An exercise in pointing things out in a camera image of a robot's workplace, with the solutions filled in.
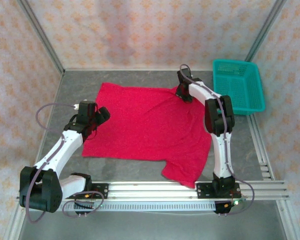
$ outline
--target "red t-shirt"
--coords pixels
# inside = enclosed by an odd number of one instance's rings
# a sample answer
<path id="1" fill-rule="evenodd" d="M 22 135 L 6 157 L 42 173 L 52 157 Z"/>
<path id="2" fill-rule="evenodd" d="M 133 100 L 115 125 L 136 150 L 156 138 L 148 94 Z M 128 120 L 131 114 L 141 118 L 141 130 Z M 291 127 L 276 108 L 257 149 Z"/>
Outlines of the red t-shirt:
<path id="1" fill-rule="evenodd" d="M 211 136 L 204 129 L 205 107 L 195 98 L 185 103 L 175 92 L 103 83 L 96 103 L 111 117 L 98 127 L 96 137 L 84 142 L 82 156 L 165 160 L 163 176 L 194 188 Z"/>

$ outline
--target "patterned wall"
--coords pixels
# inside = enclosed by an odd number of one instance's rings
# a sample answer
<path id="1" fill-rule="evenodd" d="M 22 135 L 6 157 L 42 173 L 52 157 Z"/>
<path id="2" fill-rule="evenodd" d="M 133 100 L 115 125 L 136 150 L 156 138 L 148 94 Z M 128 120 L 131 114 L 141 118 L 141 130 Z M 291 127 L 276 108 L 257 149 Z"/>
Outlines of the patterned wall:
<path id="1" fill-rule="evenodd" d="M 19 174 L 32 164 L 43 131 L 36 110 L 54 100 L 60 74 L 16 0 L 0 1 L 0 239 L 19 191 Z M 43 112 L 46 123 L 49 112 Z"/>
<path id="2" fill-rule="evenodd" d="M 300 224 L 300 0 L 289 0 L 257 53 L 266 111 L 257 115 L 278 179 L 285 179 Z"/>
<path id="3" fill-rule="evenodd" d="M 29 0 L 68 68 L 244 60 L 275 0 Z"/>

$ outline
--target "plastic basket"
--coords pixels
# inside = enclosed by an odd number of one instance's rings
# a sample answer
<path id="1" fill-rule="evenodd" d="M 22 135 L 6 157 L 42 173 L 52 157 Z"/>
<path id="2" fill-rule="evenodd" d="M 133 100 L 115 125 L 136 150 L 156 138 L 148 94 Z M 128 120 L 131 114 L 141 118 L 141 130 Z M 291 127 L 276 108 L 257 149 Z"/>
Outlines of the plastic basket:
<path id="1" fill-rule="evenodd" d="M 266 108 L 258 66 L 253 62 L 215 59 L 213 88 L 230 96 L 234 114 L 250 115 Z"/>

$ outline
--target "red cloth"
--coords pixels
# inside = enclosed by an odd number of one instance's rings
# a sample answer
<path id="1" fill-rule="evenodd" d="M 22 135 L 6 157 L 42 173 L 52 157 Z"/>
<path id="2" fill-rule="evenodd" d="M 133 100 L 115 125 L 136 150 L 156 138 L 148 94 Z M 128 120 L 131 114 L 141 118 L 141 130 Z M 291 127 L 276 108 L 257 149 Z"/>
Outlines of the red cloth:
<path id="1" fill-rule="evenodd" d="M 176 88 L 122 87 L 103 83 L 96 98 L 110 119 L 86 140 L 82 156 L 166 161 L 163 176 L 195 187 L 207 162 L 211 136 L 204 129 L 205 107 L 185 103 Z"/>

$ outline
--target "enclosure wall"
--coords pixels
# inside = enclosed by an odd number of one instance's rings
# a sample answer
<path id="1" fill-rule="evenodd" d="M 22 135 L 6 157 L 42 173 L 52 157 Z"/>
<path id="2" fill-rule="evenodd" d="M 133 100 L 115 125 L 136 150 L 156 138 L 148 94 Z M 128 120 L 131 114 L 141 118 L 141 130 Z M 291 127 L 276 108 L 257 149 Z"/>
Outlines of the enclosure wall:
<path id="1" fill-rule="evenodd" d="M 16 0 L 0 1 L 0 239 L 19 191 L 19 175 L 35 161 L 43 131 L 36 110 L 53 102 L 60 74 Z M 42 123 L 49 111 L 40 115 Z"/>
<path id="2" fill-rule="evenodd" d="M 277 179 L 285 179 L 300 224 L 300 0 L 286 2 L 254 62 L 266 97 L 257 114 Z"/>
<path id="3" fill-rule="evenodd" d="M 65 69 L 244 60 L 275 0 L 30 0 Z"/>

